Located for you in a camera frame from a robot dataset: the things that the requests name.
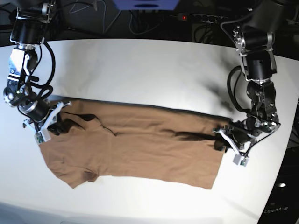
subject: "brown t-shirt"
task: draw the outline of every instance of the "brown t-shirt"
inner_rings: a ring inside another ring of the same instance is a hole
[[[61,117],[76,125],[67,134],[51,134],[40,147],[49,169],[72,188],[101,175],[212,187],[223,155],[214,150],[212,129],[229,119],[145,105],[71,102]]]

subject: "power strip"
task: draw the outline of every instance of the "power strip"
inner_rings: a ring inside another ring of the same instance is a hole
[[[205,15],[205,14],[185,14],[179,13],[177,15],[179,21],[190,21],[192,23],[222,23],[228,21],[228,17]]]

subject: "black cable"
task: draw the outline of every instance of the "black cable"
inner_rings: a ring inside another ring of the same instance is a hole
[[[299,139],[298,135],[295,133],[294,130],[292,130],[292,133],[297,137],[297,139]]]
[[[213,37],[213,35],[211,35],[207,38],[206,43],[211,44],[213,40],[214,40],[214,37]]]
[[[133,11],[130,10],[130,13],[132,14],[135,22],[137,23],[138,27],[137,27],[137,30],[139,31],[140,30],[140,21],[137,19],[137,17],[134,15]]]
[[[81,29],[71,28],[71,27],[67,27],[66,30],[69,30],[72,32],[77,32],[77,33],[82,33],[82,34],[86,34],[86,35],[92,35],[92,36],[96,36],[98,38],[111,38],[110,36],[107,36],[105,34],[99,34],[99,33],[93,32],[93,31],[89,31],[89,30],[81,30]]]
[[[297,133],[299,133],[299,123],[298,123],[298,119],[297,119],[298,113],[299,113],[299,107],[296,110],[296,114],[295,114],[295,117],[294,117],[294,124],[293,124],[293,126],[294,126]]]
[[[246,158],[248,156],[248,153],[251,151],[252,147],[255,146],[257,143],[260,143],[262,140],[268,138],[269,136],[271,136],[274,132],[272,132],[271,134],[268,134],[266,137],[263,137],[261,140],[259,140],[258,142],[254,143],[252,146],[250,146],[248,148],[248,150],[245,152],[244,157]]]
[[[293,143],[296,143],[296,144],[298,144],[298,145],[299,145],[299,142],[297,142],[297,141],[294,141],[293,139],[289,139],[289,141],[291,141],[291,142],[293,142]]]
[[[202,4],[202,2],[199,1],[199,0],[195,0],[195,2],[198,2],[198,3],[200,4],[201,7],[203,7],[203,8],[205,7],[204,4]]]
[[[17,109],[18,109],[20,114],[22,114],[25,117],[29,118],[33,122],[35,130],[36,130],[36,132],[38,132],[38,127],[37,127],[38,124],[30,116],[28,116],[27,114],[24,114],[22,111],[20,111],[18,106],[17,106]]]
[[[236,88],[237,88],[238,81],[239,81],[239,79],[241,77],[241,74],[242,74],[242,71],[240,71],[240,74],[238,75],[238,78],[235,81],[235,86],[234,86],[234,98],[235,98],[235,100],[236,100],[235,91],[236,91]]]
[[[3,12],[7,12],[9,14],[11,14],[12,12],[10,12],[9,10],[5,9],[5,8],[0,8],[0,11],[3,11]]]
[[[3,8],[5,6],[8,6],[10,3],[4,4],[3,6],[0,6],[0,8]]]
[[[227,24],[233,24],[233,23],[241,22],[241,21],[243,21],[243,20],[248,19],[249,17],[251,17],[254,13],[255,13],[255,11],[252,10],[250,13],[248,13],[247,15],[245,15],[244,17],[241,17],[241,18],[239,18],[239,19],[231,20],[231,21],[226,21],[226,22],[222,22],[222,23],[220,24],[220,27],[221,27],[221,29],[223,30],[223,32],[230,38],[230,40],[231,40],[233,43],[235,43],[233,37],[228,33],[228,31],[224,28],[223,25],[227,25]]]
[[[50,47],[50,45],[47,42],[44,42],[45,47],[48,49],[50,55],[51,55],[51,60],[52,60],[52,71],[50,74],[50,77],[48,79],[48,81],[44,84],[44,85],[38,85],[38,84],[33,84],[34,87],[38,86],[38,88],[41,88],[40,92],[38,93],[36,99],[40,99],[43,95],[43,93],[48,90],[50,92],[50,94],[53,91],[53,88],[50,86],[50,83],[54,77],[55,74],[55,67],[56,67],[56,60],[55,60],[55,55],[54,52],[52,50],[52,48]]]
[[[237,102],[235,95],[232,92],[232,88],[231,88],[231,80],[232,80],[232,76],[237,72],[241,70],[241,66],[236,66],[234,67],[231,72],[228,75],[228,82],[227,82],[227,87],[228,87],[228,94],[230,97],[230,100],[232,101],[233,105],[235,106],[235,108],[240,111],[240,112],[244,112],[244,113],[249,113],[249,109],[243,109],[239,103]]]
[[[40,50],[40,52],[41,52],[41,55],[40,55],[40,57],[39,57],[38,62],[36,63],[36,66],[34,67],[34,69],[32,70],[32,72],[30,73],[30,75],[29,75],[29,77],[28,77],[28,79],[27,79],[27,81],[26,81],[26,85],[30,82],[30,79],[31,79],[31,77],[32,77],[32,74],[33,74],[34,71],[36,70],[37,66],[39,65],[39,63],[41,62],[41,59],[42,59],[42,57],[43,57],[43,51],[42,51],[42,47],[41,47],[41,46],[39,46],[39,50]]]
[[[199,43],[203,43],[204,39],[206,38],[206,35],[208,33],[212,32],[211,34],[213,34],[213,31],[210,29],[210,30],[207,30],[204,32],[204,34],[201,36],[200,40],[199,40]]]
[[[83,5],[87,5],[87,6],[91,6],[91,7],[93,7],[93,6],[94,6],[94,5],[93,5],[93,4],[91,4],[91,3],[87,3],[87,2],[83,2],[83,1],[76,1],[76,2],[67,3],[67,4],[65,4],[65,5],[61,6],[61,8],[60,8],[60,9],[62,9],[62,8],[64,8],[64,7],[67,7],[67,6],[74,5],[74,4],[83,4]]]
[[[196,34],[197,34],[197,32],[200,31],[201,29],[206,28],[208,25],[202,25],[202,26],[199,26],[199,27],[197,27],[197,28],[195,29],[195,31],[194,31],[194,33],[193,33],[193,38],[194,38],[194,41],[195,41],[196,43],[199,43],[199,42],[196,40]]]
[[[119,13],[117,14],[117,16],[113,19],[113,21],[111,22],[111,24],[104,31],[104,34],[107,33],[112,28],[112,26],[115,24],[115,22],[117,21],[117,19],[120,17],[121,13],[122,13],[122,11],[119,11]]]

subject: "metal bracket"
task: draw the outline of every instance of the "metal bracket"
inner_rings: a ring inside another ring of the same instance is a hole
[[[246,41],[244,39],[244,33],[241,31],[240,27],[238,26],[236,29],[234,29],[233,32],[234,32],[233,36],[235,40],[236,51],[240,56],[239,57],[240,65],[241,65],[242,72],[245,74],[246,81],[255,81],[253,79],[248,79],[249,76],[248,71],[245,69],[245,67],[247,66],[246,56],[250,54],[267,51],[269,53],[270,60],[271,60],[272,72],[273,74],[277,72],[276,61],[273,54],[273,43],[275,41],[275,37],[273,33],[267,33],[268,42],[266,45],[261,46],[258,49],[246,49]]]
[[[235,142],[230,138],[228,137],[226,134],[225,134],[225,130],[224,129],[214,129],[213,130],[214,133],[219,133],[223,138],[224,140],[226,140],[231,148],[233,149],[233,151],[235,152],[235,157],[233,159],[233,163],[236,164],[236,165],[241,165],[241,166],[246,166],[248,161],[249,161],[249,158],[248,157],[244,157],[241,153],[240,153],[240,150],[239,148],[237,147],[237,145],[235,144]]]
[[[17,8],[17,16],[18,20],[36,20],[42,23],[50,23],[51,22],[51,9],[54,7],[55,0],[52,0],[49,3],[44,3],[40,13],[35,13],[30,10],[23,10]]]
[[[33,123],[32,121],[30,121],[28,119],[24,120],[24,122],[23,122],[24,127],[29,127],[33,131],[34,138],[35,138],[38,145],[42,144],[43,142],[47,142],[51,139],[50,133],[48,131],[48,127],[57,122],[58,113],[64,107],[66,107],[68,105],[71,106],[71,102],[67,102],[67,103],[58,102],[56,104],[56,108],[54,110],[52,110],[52,112],[48,115],[47,119],[45,120],[45,122],[43,123],[43,125],[41,126],[39,131],[36,131],[35,128],[33,128],[31,126],[31,124]]]

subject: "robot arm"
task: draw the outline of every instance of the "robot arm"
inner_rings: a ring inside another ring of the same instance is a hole
[[[55,0],[10,1],[19,7],[11,34],[11,41],[17,46],[10,57],[10,73],[4,99],[10,106],[17,107],[28,116],[29,119],[24,123],[28,126],[34,124],[36,139],[41,143],[49,140],[47,128],[59,120],[58,113],[65,106],[58,103],[51,107],[46,99],[52,93],[50,82],[55,72],[55,57],[49,45],[44,43],[44,35],[53,15]],[[276,73],[272,49],[275,39],[273,32],[285,19],[286,12],[298,2],[299,0],[261,0],[244,17],[221,24],[223,31],[236,45],[241,64],[228,76],[228,92],[236,109],[245,112],[247,118],[224,128],[214,129],[214,132],[222,136],[222,141],[216,141],[215,148],[232,148],[236,153],[234,163],[238,165],[247,164],[249,151],[257,143],[256,138],[261,133],[269,136],[280,126],[275,107],[276,92],[271,81],[272,75]],[[43,43],[51,53],[53,66],[47,83],[38,85],[35,83],[38,78],[32,76],[38,65],[35,46]],[[251,99],[250,109],[240,107],[230,87],[231,77],[238,71],[249,82],[247,95]],[[39,88],[40,92],[34,93],[32,87]],[[250,142],[250,147],[244,152],[246,142]]]
[[[9,75],[3,95],[7,104],[17,107],[19,112],[28,117],[24,125],[33,129],[36,141],[40,144],[50,139],[47,129],[57,122],[58,113],[66,106],[62,102],[50,106],[47,100],[53,91],[50,82],[55,73],[55,56],[50,46],[44,42],[44,35],[53,16],[54,0],[15,0],[13,3],[24,7],[17,9],[16,22],[10,37],[16,47],[9,58]],[[43,85],[37,84],[39,78],[33,76],[39,63],[35,49],[36,45],[41,44],[45,45],[52,58],[50,78]],[[39,89],[39,93],[36,94],[32,87]]]
[[[241,19],[221,24],[223,31],[236,45],[240,64],[228,76],[228,92],[235,108],[247,114],[244,121],[231,123],[225,128],[215,129],[223,141],[216,142],[215,149],[232,148],[235,152],[234,163],[246,166],[251,148],[258,143],[257,137],[267,133],[266,137],[278,130],[280,123],[275,107],[276,91],[271,81],[277,72],[272,45],[274,31],[281,25],[288,10],[298,0],[263,0],[256,8]],[[232,35],[225,27],[231,26]],[[241,71],[249,82],[247,95],[251,99],[251,109],[243,109],[237,103],[230,87],[231,77]],[[250,147],[244,152],[244,144]]]

